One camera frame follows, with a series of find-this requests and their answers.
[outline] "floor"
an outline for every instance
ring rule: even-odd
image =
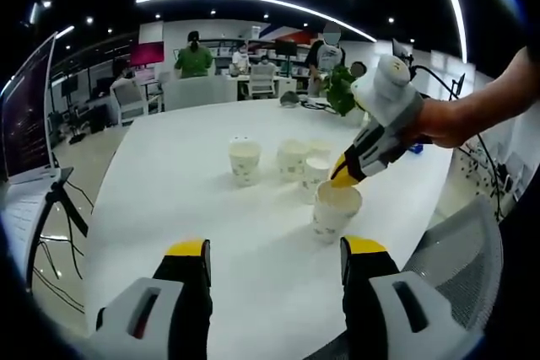
[[[70,182],[81,188],[91,201],[95,201],[109,163],[127,131],[128,128],[106,129],[86,137],[76,145],[68,145],[64,142],[54,149],[54,154],[62,167],[72,166],[75,168]],[[458,150],[454,152],[445,187],[431,219],[430,227],[465,207],[477,192],[483,192],[477,188],[476,180],[466,179],[468,161],[463,157],[464,155]],[[67,185],[66,189],[73,203],[88,222],[92,210],[89,202],[80,191],[70,185]],[[71,245],[67,241],[68,222],[61,206],[52,210],[42,236],[60,240],[47,240],[46,242],[46,247],[48,247],[50,257],[56,267],[56,274],[47,260],[46,250],[42,247],[38,249],[35,269],[46,281],[34,276],[35,298],[45,313],[61,327],[69,329],[78,336],[87,336],[83,314],[83,284],[73,265]],[[76,228],[73,230],[73,240],[80,251],[84,253],[85,237]],[[78,252],[75,252],[74,255],[81,275],[84,277],[84,258]],[[56,295],[44,282],[52,282],[63,292],[53,287],[56,290]]]

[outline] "green leaves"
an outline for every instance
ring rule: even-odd
[[[346,116],[356,106],[354,95],[351,93],[351,83],[354,80],[356,78],[350,71],[341,65],[332,70],[330,78],[325,79],[328,103],[341,116]]]

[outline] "white table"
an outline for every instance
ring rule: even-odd
[[[248,83],[250,81],[250,75],[239,75],[232,77],[226,76],[227,86],[238,89],[238,82]],[[273,81],[276,86],[276,96],[279,98],[287,92],[296,92],[296,79],[285,78],[283,76],[274,76]]]
[[[107,170],[89,227],[86,315],[138,277],[151,277],[175,242],[211,240],[209,359],[303,358],[345,330],[339,244],[311,237],[312,207],[280,184],[275,154],[287,137],[329,140],[333,156],[358,129],[323,111],[255,100],[137,119]],[[234,186],[234,135],[262,144],[262,183]],[[406,153],[360,186],[364,205],[346,229],[376,239],[402,268],[428,227],[451,150]]]

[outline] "paper cup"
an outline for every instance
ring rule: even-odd
[[[301,180],[304,175],[304,162],[309,148],[295,139],[288,139],[279,146],[279,175],[285,181]]]
[[[230,142],[230,166],[237,185],[256,185],[259,182],[261,150],[261,145],[247,137],[236,137]]]
[[[316,156],[322,159],[329,159],[330,153],[332,153],[332,145],[329,142],[326,142],[322,139],[311,139],[307,143],[310,151],[308,152],[309,156]]]
[[[334,188],[330,181],[320,183],[311,222],[316,239],[330,244],[337,240],[362,205],[362,196],[353,187]]]
[[[328,180],[330,163],[327,159],[312,156],[305,160],[304,176],[300,182],[302,199],[306,204],[315,202],[317,187],[323,181]]]

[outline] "potted plant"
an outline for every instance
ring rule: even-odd
[[[356,78],[344,66],[337,66],[325,79],[323,88],[327,93],[328,103],[332,108],[353,126],[361,126],[365,111],[354,99],[351,83]]]

